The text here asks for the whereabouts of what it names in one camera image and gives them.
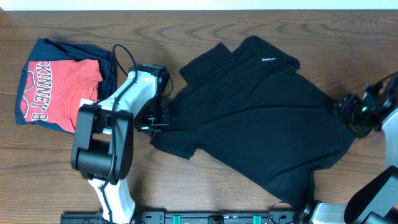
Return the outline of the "black t-shirt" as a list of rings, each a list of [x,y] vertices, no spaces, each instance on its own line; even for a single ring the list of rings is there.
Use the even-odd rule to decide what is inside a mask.
[[[180,69],[187,85],[151,144],[184,159],[201,149],[281,201],[309,203],[315,171],[336,164],[354,136],[299,69],[257,36],[233,51],[216,45]]]

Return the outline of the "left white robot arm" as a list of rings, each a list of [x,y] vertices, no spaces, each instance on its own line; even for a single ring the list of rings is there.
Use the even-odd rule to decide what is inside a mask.
[[[126,81],[107,99],[80,106],[71,165],[88,180],[101,202],[103,223],[131,223],[136,204],[127,175],[134,131],[152,137],[169,125],[162,94],[170,74],[164,65],[132,67]]]

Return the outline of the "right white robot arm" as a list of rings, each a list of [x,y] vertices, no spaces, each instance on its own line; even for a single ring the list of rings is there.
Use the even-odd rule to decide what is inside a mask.
[[[385,138],[385,169],[347,204],[314,201],[296,215],[296,223],[397,223],[397,73],[367,85],[363,97],[347,94],[334,112],[358,138],[372,130]]]

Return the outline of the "red folded t-shirt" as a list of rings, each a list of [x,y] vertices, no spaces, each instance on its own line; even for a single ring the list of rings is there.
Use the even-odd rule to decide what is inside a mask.
[[[102,81],[97,60],[30,61],[20,103],[24,120],[57,124],[74,133],[81,103],[98,99]]]

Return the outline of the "navy folded garment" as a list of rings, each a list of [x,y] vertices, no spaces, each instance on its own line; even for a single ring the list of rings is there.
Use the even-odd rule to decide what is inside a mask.
[[[80,62],[86,59],[98,61],[99,70],[103,78],[103,81],[98,85],[98,99],[93,102],[97,103],[101,100],[107,99],[107,97],[116,91],[116,66],[114,62],[114,54],[94,45],[67,44],[50,39],[39,39],[34,45],[24,67],[22,68],[14,110],[16,123],[18,125],[39,125],[55,131],[69,133],[62,130],[57,124],[45,123],[43,121],[27,122],[24,120],[20,109],[20,103],[22,101],[22,95],[26,84],[27,68],[30,61],[74,60]]]

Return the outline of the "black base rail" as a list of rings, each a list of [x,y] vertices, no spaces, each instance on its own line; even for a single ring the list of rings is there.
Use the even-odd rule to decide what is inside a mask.
[[[171,213],[142,212],[134,215],[131,224],[289,224],[295,222],[295,212],[265,213]]]

